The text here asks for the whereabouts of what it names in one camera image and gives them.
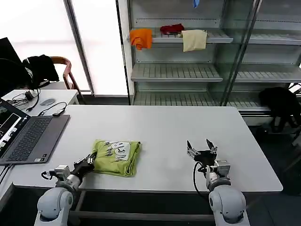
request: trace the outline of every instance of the monitor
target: monitor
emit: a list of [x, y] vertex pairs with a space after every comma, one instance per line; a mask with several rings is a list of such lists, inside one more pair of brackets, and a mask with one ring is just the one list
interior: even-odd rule
[[28, 76], [8, 38], [0, 39], [0, 97], [14, 89], [24, 87], [28, 82]]

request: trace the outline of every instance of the metal shelf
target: metal shelf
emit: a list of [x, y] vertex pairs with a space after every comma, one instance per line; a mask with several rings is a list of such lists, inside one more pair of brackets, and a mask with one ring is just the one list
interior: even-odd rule
[[281, 30], [253, 30], [249, 44], [301, 45], [301, 33]]
[[[239, 111], [269, 111], [267, 107], [262, 107], [257, 92], [238, 93], [232, 92], [227, 106], [237, 108]], [[223, 93], [212, 93], [214, 100], [221, 100]]]
[[134, 65], [132, 81], [220, 82], [222, 78], [211, 64], [146, 64]]
[[[160, 28], [149, 28], [152, 30], [152, 43], [183, 43], [183, 38], [178, 38], [177, 35], [164, 35]], [[201, 28], [187, 28], [186, 30], [195, 30]], [[232, 43], [233, 38], [230, 38], [222, 30], [207, 30], [207, 43]]]
[[301, 69], [296, 65], [241, 65], [235, 82], [301, 82]]
[[206, 92], [137, 92], [134, 105], [215, 106]]

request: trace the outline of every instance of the white table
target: white table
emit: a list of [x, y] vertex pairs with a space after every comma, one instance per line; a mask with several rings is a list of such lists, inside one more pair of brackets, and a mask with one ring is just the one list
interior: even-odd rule
[[[11, 100], [18, 94], [22, 94], [24, 92], [26, 92], [25, 89], [15, 89], [15, 90], [11, 91], [10, 93], [6, 94], [5, 96], [3, 96], [2, 99], [3, 100]], [[74, 90], [74, 89], [41, 89], [40, 99], [39, 99], [38, 104], [30, 112], [26, 111], [27, 108], [33, 106], [36, 103], [37, 98], [34, 98], [32, 101], [29, 102], [28, 105], [22, 106], [23, 108], [26, 107], [25, 109], [23, 109], [23, 112], [27, 113], [30, 116], [37, 116], [41, 111], [51, 107], [52, 105], [55, 105], [56, 103], [59, 103], [59, 102], [66, 102], [68, 105], [78, 104], [77, 94], [78, 94], [78, 91]], [[25, 95], [18, 96], [18, 98], [24, 98], [24, 97], [25, 97]], [[55, 103], [48, 105], [48, 106], [40, 105], [42, 102], [44, 102], [45, 100], [50, 99], [50, 98], [55, 99]], [[48, 111], [46, 111], [45, 115], [52, 115], [58, 109], [62, 109], [63, 107], [64, 107], [64, 104], [59, 104], [59, 105], [49, 109]]]
[[[218, 159], [231, 164], [232, 185], [243, 192], [279, 192], [283, 187], [244, 120], [234, 107], [70, 105], [71, 118], [46, 164], [15, 166], [6, 179], [25, 187], [53, 187], [40, 174], [69, 165], [90, 153], [96, 139], [141, 141], [142, 152], [133, 178], [90, 173], [85, 190], [193, 192], [195, 162], [186, 154], [187, 139], [197, 149], [206, 138], [218, 148]], [[202, 174], [200, 191], [207, 191]]]

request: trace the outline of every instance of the red cloth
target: red cloth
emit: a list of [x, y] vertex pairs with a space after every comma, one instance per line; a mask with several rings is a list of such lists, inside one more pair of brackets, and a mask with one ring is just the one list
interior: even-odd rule
[[185, 28], [182, 24], [163, 26], [160, 28], [162, 34], [181, 33]]

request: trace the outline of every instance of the chair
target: chair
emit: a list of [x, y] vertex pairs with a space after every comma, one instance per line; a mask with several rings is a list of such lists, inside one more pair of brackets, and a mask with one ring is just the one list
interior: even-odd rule
[[[64, 73], [63, 73], [63, 79], [64, 79], [64, 82], [65, 82], [65, 85], [66, 85], [67, 89], [76, 89], [78, 91], [82, 101], [84, 103], [86, 103], [85, 99], [84, 99], [82, 93], [80, 92], [80, 89], [79, 89], [79, 87], [78, 87], [78, 85], [77, 85], [77, 83], [76, 83], [76, 81], [75, 81], [75, 79], [74, 79], [74, 77], [71, 73], [71, 62], [70, 62], [70, 60], [68, 60], [64, 57], [61, 57], [61, 56], [51, 56], [50, 58], [51, 58], [53, 64], [66, 65], [66, 68], [65, 68]], [[72, 81], [72, 84], [70, 84], [68, 82], [68, 76], [70, 77], [70, 79]]]

